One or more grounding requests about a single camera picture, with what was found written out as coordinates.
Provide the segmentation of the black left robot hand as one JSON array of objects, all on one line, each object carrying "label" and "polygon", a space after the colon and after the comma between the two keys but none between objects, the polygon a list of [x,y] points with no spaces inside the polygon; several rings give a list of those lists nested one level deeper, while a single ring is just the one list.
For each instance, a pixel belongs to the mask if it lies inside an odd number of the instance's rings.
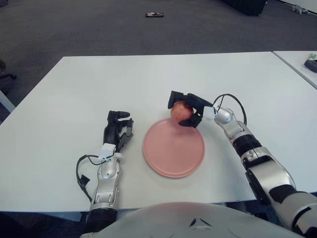
[{"label": "black left robot hand", "polygon": [[126,119],[130,117],[129,112],[123,111],[109,111],[107,116],[107,126],[104,129],[103,144],[115,145],[115,152],[120,150],[133,137],[133,119]]}]

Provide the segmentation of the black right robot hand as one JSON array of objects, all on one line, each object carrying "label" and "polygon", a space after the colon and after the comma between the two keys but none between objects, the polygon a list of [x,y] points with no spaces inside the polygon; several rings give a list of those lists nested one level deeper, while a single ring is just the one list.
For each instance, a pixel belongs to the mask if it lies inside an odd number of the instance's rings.
[{"label": "black right robot hand", "polygon": [[171,91],[167,108],[171,117],[180,126],[197,127],[203,119],[204,108],[213,108],[213,104],[194,95]]}]

